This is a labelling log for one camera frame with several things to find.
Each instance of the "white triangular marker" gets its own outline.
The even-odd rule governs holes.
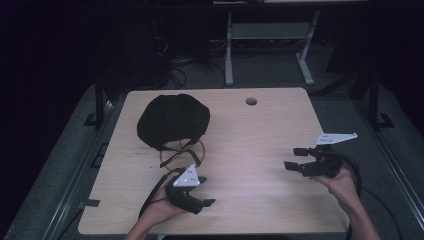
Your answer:
[[[191,165],[181,176],[173,183],[174,187],[197,187],[200,185],[196,168]]]
[[[343,141],[347,141],[350,139],[357,138],[358,135],[356,133],[351,134],[338,134],[338,133],[321,133],[317,140],[317,145],[325,145],[325,144],[334,144]]]

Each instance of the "wooden table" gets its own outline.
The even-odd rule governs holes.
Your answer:
[[[314,147],[322,132],[308,95],[301,88],[131,92],[110,140],[79,224],[82,234],[126,234],[141,206],[167,170],[159,152],[136,134],[147,104],[160,94],[186,93],[209,107],[211,119],[201,138],[206,154],[197,169],[208,178],[191,195],[215,198],[198,214],[177,216],[154,234],[276,234],[344,232],[349,221],[328,190],[284,161],[304,163],[295,147]],[[257,104],[246,104],[255,98]],[[200,145],[194,146],[202,155]],[[174,162],[188,166],[190,158]]]

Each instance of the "black strap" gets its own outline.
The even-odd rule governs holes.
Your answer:
[[[146,211],[147,207],[152,203],[152,199],[155,196],[155,194],[158,192],[159,188],[162,186],[162,184],[166,181],[166,179],[174,172],[183,173],[185,171],[185,168],[176,168],[167,174],[163,175],[162,178],[159,180],[159,182],[155,185],[153,190],[150,192],[149,196],[147,197],[146,201],[144,202],[143,206],[140,209],[140,213],[138,214],[138,218],[143,215],[144,211]]]
[[[161,164],[160,164],[160,167],[162,168],[162,167],[164,167],[164,166],[166,166],[168,163],[170,163],[177,155],[179,155],[179,154],[181,154],[181,153],[185,153],[185,152],[188,152],[188,153],[190,153],[190,155],[193,157],[193,159],[194,159],[194,162],[196,163],[196,165],[197,166],[200,166],[200,164],[202,163],[201,161],[200,161],[200,159],[199,159],[199,157],[197,157],[197,155],[196,155],[196,153],[193,151],[193,150],[191,150],[191,149],[185,149],[186,147],[188,147],[188,146],[190,146],[190,145],[194,145],[196,142],[194,142],[194,141],[189,141],[188,143],[186,143],[183,147],[182,147],[182,149],[181,150],[175,150],[175,149],[173,149],[173,148],[169,148],[169,147],[167,147],[167,146],[163,146],[162,147],[162,151],[175,151],[175,152],[177,152],[177,153],[175,153],[174,155],[172,155],[170,158],[168,158],[168,160],[166,160],[166,161],[164,161],[164,162],[162,162]]]

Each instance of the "cable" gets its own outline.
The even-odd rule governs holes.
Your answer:
[[[150,205],[153,197],[159,190],[159,188],[162,186],[162,184],[166,181],[166,179],[174,172],[178,172],[179,174],[182,174],[185,171],[185,168],[176,168],[168,172],[167,174],[163,175],[162,178],[159,180],[159,182],[155,185],[153,190],[150,192],[149,196],[147,197],[146,201],[144,202],[143,206],[140,209],[140,212],[138,214],[138,218],[141,217],[141,215],[144,213],[144,211],[147,209],[147,207]]]
[[[158,199],[158,200],[154,200],[154,201],[151,201],[149,204],[152,204],[152,203],[155,203],[155,202],[160,202],[160,201],[165,200],[165,199],[167,199],[167,198],[164,197],[164,198],[161,198],[161,199]]]
[[[361,175],[359,174],[359,166],[355,162],[355,160],[353,160],[349,156],[341,154],[341,153],[339,153],[339,154],[342,156],[343,160],[350,166],[350,168],[353,171],[353,174],[354,174],[355,179],[356,179],[356,193],[358,194],[358,197],[360,198],[361,197],[361,190],[362,190],[362,178],[361,178]],[[349,224],[349,228],[346,232],[345,239],[350,240],[352,238],[352,233],[353,233],[352,225]]]
[[[164,42],[164,47],[163,47],[163,50],[161,50],[160,52],[157,52],[157,54],[159,55],[159,56],[161,56],[161,57],[163,57],[164,55],[165,55],[165,52],[166,52],[166,50],[168,50],[168,42],[166,41],[166,39],[165,38],[163,38],[163,37],[156,37],[155,38],[156,40],[159,40],[159,43],[162,41],[162,42]]]
[[[225,82],[225,72],[224,72],[224,70],[222,70],[222,68],[221,68],[218,64],[216,64],[216,63],[210,62],[209,64],[211,64],[211,65],[213,65],[213,66],[217,67],[217,68],[218,68],[218,70],[221,72],[221,74],[222,74],[222,76],[223,76],[223,78],[224,78],[224,82],[223,82],[223,84],[221,85],[221,88],[224,88],[224,87],[225,87],[225,84],[226,84],[226,82]]]
[[[194,62],[195,60],[194,60],[194,58],[183,58],[183,59],[174,59],[174,60],[171,60],[171,63],[174,63],[174,64],[185,64],[185,63],[191,63],[191,62]]]
[[[108,55],[110,55],[113,59],[118,61],[122,66],[124,66],[126,69],[128,69],[130,72],[132,72],[137,78],[139,79],[148,79],[147,76],[141,76],[137,70],[135,70],[132,66],[130,66],[128,63],[117,57],[115,54],[113,54],[109,49],[107,49],[98,39],[93,38],[94,41],[97,43],[100,48],[102,48]],[[157,77],[161,76],[162,73],[164,73],[166,70],[165,67],[162,67],[159,69],[154,76],[150,77],[151,79],[156,79]]]
[[[198,141],[199,143],[200,143],[200,145],[202,146],[202,149],[203,149],[203,155],[202,155],[202,157],[200,158],[200,162],[203,162],[203,159],[205,159],[205,155],[206,155],[206,149],[205,149],[205,145],[203,144],[203,142],[202,141]],[[193,147],[194,146],[194,144],[193,145],[189,145],[189,146],[186,146],[185,148],[184,147],[181,147],[181,152],[180,153],[177,153],[177,154],[175,154],[174,156],[172,156],[171,157],[171,160],[168,162],[168,164],[169,163],[171,163],[172,161],[174,161],[175,159],[177,159],[182,153],[183,153],[183,150],[184,149],[190,149],[191,147]],[[159,160],[160,160],[160,162],[161,163],[163,163],[164,161],[163,161],[163,158],[162,158],[162,152],[163,151],[160,151],[160,153],[159,153]],[[164,166],[166,169],[168,169],[168,171],[172,171],[169,167],[167,167],[166,165]]]
[[[220,56],[220,54],[225,52],[226,46],[227,46],[227,42],[225,40],[216,40],[213,42],[210,42],[213,44],[219,44],[218,47],[209,50],[209,56],[213,57],[213,56]]]
[[[328,86],[326,86],[326,87],[324,87],[324,88],[322,88],[322,89],[320,89],[316,92],[308,93],[308,95],[310,97],[324,96],[325,94],[335,90],[336,88],[338,88],[338,87],[340,87],[340,86],[342,86],[342,85],[344,85],[344,84],[346,84],[350,81],[356,80],[359,76],[361,76],[362,74],[365,74],[367,72],[367,70],[368,70],[367,68],[360,68],[360,69],[354,71],[353,73],[348,74],[348,75],[340,78],[339,80],[331,83],[330,85],[328,85]]]
[[[403,239],[403,235],[402,235],[402,230],[400,229],[399,223],[395,218],[395,215],[393,214],[393,212],[389,209],[389,207],[383,202],[383,200],[381,200],[381,198],[379,198],[375,193],[371,192],[368,188],[362,186],[362,189],[367,192],[369,195],[373,196],[383,207],[384,209],[386,209],[387,213],[390,215],[390,217],[393,220],[393,223],[396,226],[396,230],[398,232],[398,236],[399,236],[399,240]]]
[[[62,230],[62,233],[59,235],[59,237],[57,238],[57,240],[60,240],[63,235],[65,235],[66,231],[68,231],[68,229],[71,227],[72,223],[74,223],[75,219],[77,219],[77,217],[82,213],[82,209],[79,209],[78,212],[75,214],[75,216],[71,219],[71,221],[68,223],[68,225],[65,227],[65,229]]]
[[[180,70],[180,69],[177,69],[177,68],[171,68],[170,69],[171,71],[169,72],[169,78],[172,80],[172,82],[174,83],[174,85],[175,85],[175,88],[176,89],[181,89],[181,88],[186,88],[185,87],[185,84],[187,83],[187,74],[185,73],[185,72],[183,72],[182,70]],[[178,78],[172,73],[172,70],[173,71],[177,71],[177,72],[180,72],[183,76],[184,76],[184,81],[183,81],[183,83],[180,83],[180,81],[178,80]]]

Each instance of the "human hand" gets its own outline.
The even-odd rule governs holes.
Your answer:
[[[152,226],[154,226],[159,223],[166,222],[170,218],[185,212],[185,210],[175,207],[168,201],[168,199],[166,199],[165,187],[161,187],[152,198],[150,205],[141,215],[140,220],[147,220],[152,224]]]
[[[346,168],[341,168],[339,174],[334,178],[326,176],[312,177],[317,182],[328,188],[336,197],[340,207],[346,212],[350,219],[353,236],[355,239],[379,240],[377,232],[365,207],[362,205],[356,187],[353,183],[352,174]]]
[[[150,229],[186,211],[175,207],[166,199],[166,191],[161,187],[153,196],[152,202],[125,237],[125,240],[144,240]]]
[[[357,204],[361,204],[358,194],[356,193],[352,174],[346,168],[342,167],[339,174],[334,178],[315,176],[312,177],[312,179],[326,186],[329,192],[336,197],[343,210],[348,211],[348,207],[354,207]]]

